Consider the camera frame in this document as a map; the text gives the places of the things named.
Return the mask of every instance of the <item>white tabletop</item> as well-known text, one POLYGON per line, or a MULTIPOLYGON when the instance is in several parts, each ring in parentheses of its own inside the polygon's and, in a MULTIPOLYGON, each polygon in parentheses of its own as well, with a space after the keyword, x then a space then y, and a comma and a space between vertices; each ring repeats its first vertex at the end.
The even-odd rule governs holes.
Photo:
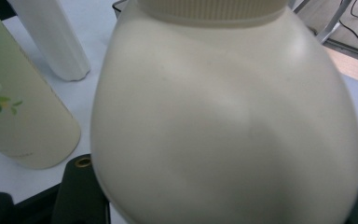
MULTIPOLYGON (((11 194, 14 203, 19 203, 60 183, 65 164, 74 157, 90 153, 92 102, 103 56, 116 24, 116 16, 111 8, 115 0, 61 0, 61 2, 91 65, 91 71, 81 81, 66 82, 55 76, 18 18, 4 21, 4 25, 57 92, 82 129, 80 143, 71 156, 59 165, 46 170, 22 168, 16 162, 0 154, 0 191, 11 194)), ((344 78, 358 112, 358 81, 345 76, 344 78)), ((125 223, 115 211, 113 212, 112 223, 125 223)))

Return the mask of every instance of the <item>brass grommet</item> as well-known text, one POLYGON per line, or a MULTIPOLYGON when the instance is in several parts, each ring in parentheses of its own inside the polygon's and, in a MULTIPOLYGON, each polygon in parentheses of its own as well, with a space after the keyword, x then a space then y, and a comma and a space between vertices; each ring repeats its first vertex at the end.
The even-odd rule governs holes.
POLYGON ((83 157, 75 162, 75 166, 78 168, 84 168, 91 165, 90 157, 83 157))

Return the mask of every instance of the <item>white cylindrical container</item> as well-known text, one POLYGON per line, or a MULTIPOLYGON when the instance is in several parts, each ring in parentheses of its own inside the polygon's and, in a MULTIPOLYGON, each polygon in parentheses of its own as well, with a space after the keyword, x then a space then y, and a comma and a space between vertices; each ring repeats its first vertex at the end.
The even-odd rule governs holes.
POLYGON ((8 0, 53 72, 67 81, 80 80, 89 60, 59 0, 8 0))
POLYGON ((35 169, 63 161, 80 128, 0 21, 0 152, 35 169))
POLYGON ((358 123, 286 0, 132 0, 93 108, 91 155, 129 223, 342 224, 358 123))

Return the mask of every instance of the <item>ribbed cap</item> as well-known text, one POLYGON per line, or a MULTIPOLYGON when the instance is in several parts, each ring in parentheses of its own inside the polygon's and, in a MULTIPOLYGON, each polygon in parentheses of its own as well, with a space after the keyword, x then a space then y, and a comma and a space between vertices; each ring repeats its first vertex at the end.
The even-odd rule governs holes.
POLYGON ((272 15, 288 0, 138 0, 142 7, 165 16, 201 21, 248 20, 272 15))

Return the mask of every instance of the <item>black wire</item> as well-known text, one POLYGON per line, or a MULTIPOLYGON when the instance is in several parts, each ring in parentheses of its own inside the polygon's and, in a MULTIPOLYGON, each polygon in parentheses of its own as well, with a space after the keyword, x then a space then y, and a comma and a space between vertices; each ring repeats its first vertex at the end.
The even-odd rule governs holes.
MULTIPOLYGON (((354 7, 354 5, 356 4, 356 2, 357 2, 357 0, 355 0, 355 2, 353 3, 353 5, 351 6, 351 15, 352 15, 353 17, 358 18, 357 15, 353 15, 353 7, 354 7)), ((358 39, 358 34, 356 34, 355 31, 353 31, 349 26, 345 25, 341 20, 339 20, 339 23, 340 23, 343 27, 345 27, 347 30, 351 31, 351 33, 353 33, 353 34, 356 36, 356 38, 358 39)))

